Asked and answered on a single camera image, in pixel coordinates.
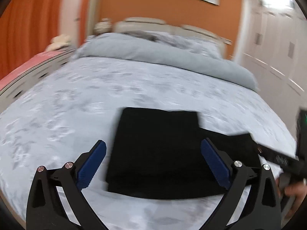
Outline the person's right hand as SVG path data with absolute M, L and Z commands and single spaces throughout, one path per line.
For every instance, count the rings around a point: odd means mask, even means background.
M 286 219 L 289 219 L 296 213 L 306 197 L 306 179 L 303 179 L 303 181 L 297 183 L 292 183 L 291 185 L 285 187 L 284 194 L 288 197 L 295 197 L 294 203 L 285 216 Z

